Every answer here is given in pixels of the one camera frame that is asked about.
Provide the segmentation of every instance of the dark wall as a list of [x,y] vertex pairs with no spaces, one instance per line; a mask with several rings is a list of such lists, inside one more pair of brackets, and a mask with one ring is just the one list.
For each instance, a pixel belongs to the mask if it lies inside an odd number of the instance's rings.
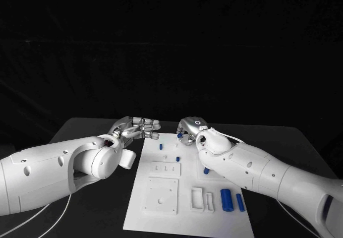
[[16,149],[72,117],[293,126],[319,151],[338,138],[342,3],[185,2],[3,1],[0,131]]

